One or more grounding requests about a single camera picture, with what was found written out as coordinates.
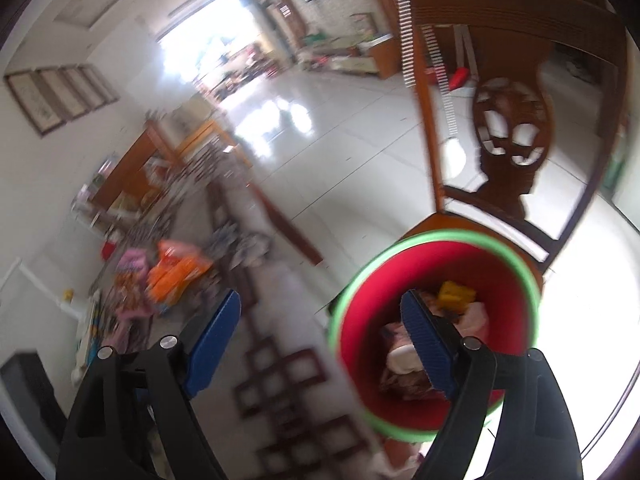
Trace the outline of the purple noodle snack bag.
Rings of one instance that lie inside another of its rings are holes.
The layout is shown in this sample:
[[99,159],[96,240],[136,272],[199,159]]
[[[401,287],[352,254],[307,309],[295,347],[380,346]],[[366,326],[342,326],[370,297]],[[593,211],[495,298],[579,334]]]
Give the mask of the purple noodle snack bag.
[[152,318],[154,309],[146,298],[149,261],[141,248],[129,248],[119,259],[112,287],[114,312],[120,320]]

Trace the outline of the orange snack bag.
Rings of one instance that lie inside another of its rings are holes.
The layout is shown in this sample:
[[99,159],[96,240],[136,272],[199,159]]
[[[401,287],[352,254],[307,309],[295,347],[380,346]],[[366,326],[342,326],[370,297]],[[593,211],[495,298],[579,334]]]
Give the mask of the orange snack bag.
[[214,266],[200,248],[178,240],[160,240],[157,250],[160,258],[146,281],[146,296],[153,304],[174,306],[191,283]]

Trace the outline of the red green trash bin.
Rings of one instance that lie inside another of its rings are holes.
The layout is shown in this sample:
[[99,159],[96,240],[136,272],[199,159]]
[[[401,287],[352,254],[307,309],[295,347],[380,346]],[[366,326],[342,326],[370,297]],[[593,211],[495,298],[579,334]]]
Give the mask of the red green trash bin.
[[410,289],[438,292],[446,281],[473,289],[484,304],[491,350],[521,354],[536,344],[541,288],[524,259],[500,240],[473,231],[436,230],[387,248],[337,297],[328,331],[362,417],[384,437],[431,441],[449,411],[443,396],[404,401],[380,386],[383,330],[399,321],[401,295]]

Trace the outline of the white blue paper box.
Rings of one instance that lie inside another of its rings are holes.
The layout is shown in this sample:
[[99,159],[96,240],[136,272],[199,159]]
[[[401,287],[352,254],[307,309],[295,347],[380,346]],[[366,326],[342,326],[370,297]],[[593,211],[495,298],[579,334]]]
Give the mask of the white blue paper box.
[[70,373],[70,381],[78,387],[91,362],[101,348],[103,339],[104,302],[101,289],[96,289],[89,298],[85,318],[78,324],[75,367]]

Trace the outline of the white bottle yellow cap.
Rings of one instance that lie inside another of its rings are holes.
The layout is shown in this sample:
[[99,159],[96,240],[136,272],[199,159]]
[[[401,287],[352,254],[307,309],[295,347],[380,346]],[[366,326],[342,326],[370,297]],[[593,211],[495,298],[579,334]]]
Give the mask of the white bottle yellow cap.
[[63,292],[61,299],[58,300],[58,307],[63,313],[77,321],[81,320],[85,314],[84,306],[75,299],[75,292],[71,288]]

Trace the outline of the crumpled brown paper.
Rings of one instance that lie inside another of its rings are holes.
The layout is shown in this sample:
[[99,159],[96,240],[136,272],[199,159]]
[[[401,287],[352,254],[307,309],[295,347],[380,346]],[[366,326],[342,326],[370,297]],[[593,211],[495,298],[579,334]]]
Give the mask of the crumpled brown paper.
[[245,232],[234,224],[227,224],[213,232],[203,252],[214,260],[230,258],[229,268],[257,268],[269,257],[271,238],[261,232]]

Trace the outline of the wooden bench sofa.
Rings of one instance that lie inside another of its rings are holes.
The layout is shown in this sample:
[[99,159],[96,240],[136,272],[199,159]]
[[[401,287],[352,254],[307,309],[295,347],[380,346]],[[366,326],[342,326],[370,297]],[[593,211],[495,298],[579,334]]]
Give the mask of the wooden bench sofa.
[[89,203],[108,211],[125,194],[142,206],[145,196],[160,195],[162,184],[153,183],[154,178],[178,174],[197,151],[213,141],[221,141],[224,148],[238,146],[231,133],[213,119],[207,119],[177,143],[169,139],[158,120],[148,119],[140,136],[90,196]]

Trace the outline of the low TV cabinet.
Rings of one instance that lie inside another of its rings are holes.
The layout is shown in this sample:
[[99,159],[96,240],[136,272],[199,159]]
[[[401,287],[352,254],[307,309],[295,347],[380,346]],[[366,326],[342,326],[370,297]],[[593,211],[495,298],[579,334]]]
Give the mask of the low TV cabinet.
[[324,70],[388,79],[400,72],[399,40],[391,34],[373,38],[328,37],[311,40],[296,53],[303,70]]

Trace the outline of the wooden chair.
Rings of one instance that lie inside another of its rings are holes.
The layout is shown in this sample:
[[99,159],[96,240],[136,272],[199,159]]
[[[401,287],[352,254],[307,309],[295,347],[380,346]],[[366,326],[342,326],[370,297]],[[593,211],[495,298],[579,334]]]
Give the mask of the wooden chair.
[[[518,253],[536,276],[543,276],[572,237],[598,192],[620,124],[627,87],[627,37],[622,19],[584,0],[397,0],[402,70],[422,116],[434,214],[413,232],[467,229],[484,232],[478,222],[447,209],[459,202],[510,226],[544,252],[537,260]],[[471,100],[476,156],[484,182],[474,191],[446,183],[444,150],[439,145],[426,70],[448,84],[438,60],[437,26],[471,31],[480,48],[480,68]],[[527,218],[524,196],[532,192],[555,134],[552,105],[540,68],[559,44],[596,58],[603,65],[603,98],[597,118],[600,145],[582,194],[558,235]]]

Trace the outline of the framed wall pictures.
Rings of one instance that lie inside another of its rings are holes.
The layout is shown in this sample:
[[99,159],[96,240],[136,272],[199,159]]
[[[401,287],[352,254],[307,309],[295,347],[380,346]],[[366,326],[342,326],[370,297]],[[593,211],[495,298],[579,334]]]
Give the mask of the framed wall pictures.
[[92,64],[19,70],[5,74],[3,80],[40,136],[119,100],[115,87]]

